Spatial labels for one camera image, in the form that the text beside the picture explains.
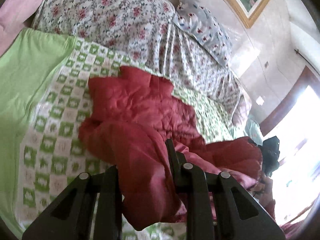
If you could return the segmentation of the right hand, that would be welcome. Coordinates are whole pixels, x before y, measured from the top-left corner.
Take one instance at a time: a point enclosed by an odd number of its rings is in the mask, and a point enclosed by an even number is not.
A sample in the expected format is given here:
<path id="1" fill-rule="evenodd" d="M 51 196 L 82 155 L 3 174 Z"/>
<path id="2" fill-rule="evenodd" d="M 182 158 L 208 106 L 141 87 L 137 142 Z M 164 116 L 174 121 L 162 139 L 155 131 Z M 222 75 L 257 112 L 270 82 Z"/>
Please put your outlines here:
<path id="1" fill-rule="evenodd" d="M 261 180 L 250 189 L 252 196 L 259 201 L 259 204 L 275 219 L 276 201 L 273 198 L 273 180 L 263 174 Z"/>

